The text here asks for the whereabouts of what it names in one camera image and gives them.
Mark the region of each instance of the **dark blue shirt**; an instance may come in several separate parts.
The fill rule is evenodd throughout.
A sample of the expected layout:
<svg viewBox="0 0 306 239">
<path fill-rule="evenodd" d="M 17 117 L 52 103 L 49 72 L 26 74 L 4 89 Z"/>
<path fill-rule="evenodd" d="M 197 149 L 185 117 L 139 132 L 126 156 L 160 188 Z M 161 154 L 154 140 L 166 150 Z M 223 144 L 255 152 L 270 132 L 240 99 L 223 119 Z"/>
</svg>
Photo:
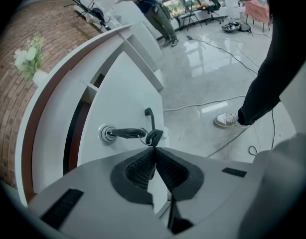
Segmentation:
<svg viewBox="0 0 306 239">
<path fill-rule="evenodd" d="M 136 2 L 137 6 L 144 14 L 146 14 L 150 10 L 150 8 L 156 3 L 156 0 L 140 0 Z"/>
</svg>

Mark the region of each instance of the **brick wall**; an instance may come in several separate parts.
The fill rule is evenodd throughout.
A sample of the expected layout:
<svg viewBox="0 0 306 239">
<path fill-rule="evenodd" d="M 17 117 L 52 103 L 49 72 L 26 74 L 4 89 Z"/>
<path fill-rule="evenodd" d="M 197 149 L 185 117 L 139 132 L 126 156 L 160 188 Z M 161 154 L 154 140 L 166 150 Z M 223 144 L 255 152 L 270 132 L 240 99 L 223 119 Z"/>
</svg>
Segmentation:
<svg viewBox="0 0 306 239">
<path fill-rule="evenodd" d="M 16 187 L 14 152 L 24 110 L 36 85 L 14 66 L 14 51 L 28 39 L 44 37 L 42 70 L 49 72 L 66 54 L 99 32 L 77 13 L 71 0 L 37 2 L 17 11 L 0 39 L 0 178 Z"/>
</svg>

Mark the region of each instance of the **white vase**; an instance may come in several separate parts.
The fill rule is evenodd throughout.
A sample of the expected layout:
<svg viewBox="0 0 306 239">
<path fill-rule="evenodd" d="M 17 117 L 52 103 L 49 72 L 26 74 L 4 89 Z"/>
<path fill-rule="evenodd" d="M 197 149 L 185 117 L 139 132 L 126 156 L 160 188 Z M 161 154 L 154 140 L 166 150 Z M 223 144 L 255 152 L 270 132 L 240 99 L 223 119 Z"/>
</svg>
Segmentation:
<svg viewBox="0 0 306 239">
<path fill-rule="evenodd" d="M 41 85 L 41 83 L 44 82 L 44 80 L 45 80 L 47 75 L 48 74 L 46 72 L 43 72 L 40 69 L 38 69 L 35 72 L 35 74 L 34 74 L 34 76 L 32 78 L 32 81 L 39 87 Z"/>
</svg>

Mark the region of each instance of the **white cabinet door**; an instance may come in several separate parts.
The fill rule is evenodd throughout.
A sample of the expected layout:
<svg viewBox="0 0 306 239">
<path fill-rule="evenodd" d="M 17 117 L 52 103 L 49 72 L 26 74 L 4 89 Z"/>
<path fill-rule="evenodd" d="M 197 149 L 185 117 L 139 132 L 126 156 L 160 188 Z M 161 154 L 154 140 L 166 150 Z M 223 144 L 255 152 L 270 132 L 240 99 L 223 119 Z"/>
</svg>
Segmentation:
<svg viewBox="0 0 306 239">
<path fill-rule="evenodd" d="M 78 165 L 145 147 L 139 139 L 120 137 L 111 145 L 103 145 L 98 139 L 98 129 L 103 124 L 112 124 L 115 128 L 143 127 L 151 131 L 151 117 L 144 114 L 148 107 L 153 111 L 156 129 L 163 130 L 160 94 L 123 52 L 109 69 L 91 104 L 81 137 Z M 154 211 L 157 212 L 167 201 L 167 189 L 157 173 L 150 184 Z"/>
</svg>

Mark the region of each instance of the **round metal knob base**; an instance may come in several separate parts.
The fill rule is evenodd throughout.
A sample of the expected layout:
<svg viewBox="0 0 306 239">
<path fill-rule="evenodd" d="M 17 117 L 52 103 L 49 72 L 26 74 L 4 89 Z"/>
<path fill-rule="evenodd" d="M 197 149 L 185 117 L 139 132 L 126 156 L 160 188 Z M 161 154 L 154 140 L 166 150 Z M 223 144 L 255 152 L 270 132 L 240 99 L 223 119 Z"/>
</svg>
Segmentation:
<svg viewBox="0 0 306 239">
<path fill-rule="evenodd" d="M 117 139 L 116 136 L 112 136 L 109 134 L 114 129 L 116 128 L 110 124 L 104 124 L 99 127 L 98 139 L 101 141 L 102 144 L 110 145 Z"/>
</svg>

